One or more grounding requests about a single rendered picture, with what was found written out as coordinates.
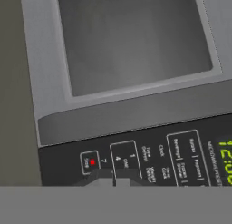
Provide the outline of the grey microwave oven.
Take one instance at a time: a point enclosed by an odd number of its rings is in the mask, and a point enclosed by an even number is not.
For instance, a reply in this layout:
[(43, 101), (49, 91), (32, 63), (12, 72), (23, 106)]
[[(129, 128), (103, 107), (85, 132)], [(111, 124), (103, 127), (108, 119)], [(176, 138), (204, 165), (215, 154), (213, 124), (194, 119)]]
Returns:
[(232, 187), (232, 0), (21, 2), (43, 185)]

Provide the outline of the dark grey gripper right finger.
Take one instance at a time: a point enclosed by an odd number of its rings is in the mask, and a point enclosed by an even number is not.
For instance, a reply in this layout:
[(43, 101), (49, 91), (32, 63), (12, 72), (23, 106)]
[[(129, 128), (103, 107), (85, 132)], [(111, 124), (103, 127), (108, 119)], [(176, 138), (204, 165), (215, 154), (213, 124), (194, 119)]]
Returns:
[(152, 187), (153, 184), (144, 180), (136, 169), (119, 169), (114, 172), (117, 187)]

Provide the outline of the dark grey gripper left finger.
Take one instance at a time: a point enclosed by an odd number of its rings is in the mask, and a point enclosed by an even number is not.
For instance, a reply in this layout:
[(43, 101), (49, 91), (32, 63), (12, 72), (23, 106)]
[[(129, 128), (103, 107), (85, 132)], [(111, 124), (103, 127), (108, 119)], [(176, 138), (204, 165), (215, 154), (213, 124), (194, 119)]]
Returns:
[(113, 186), (113, 172), (111, 169), (93, 170), (91, 174), (77, 183), (78, 187), (112, 187)]

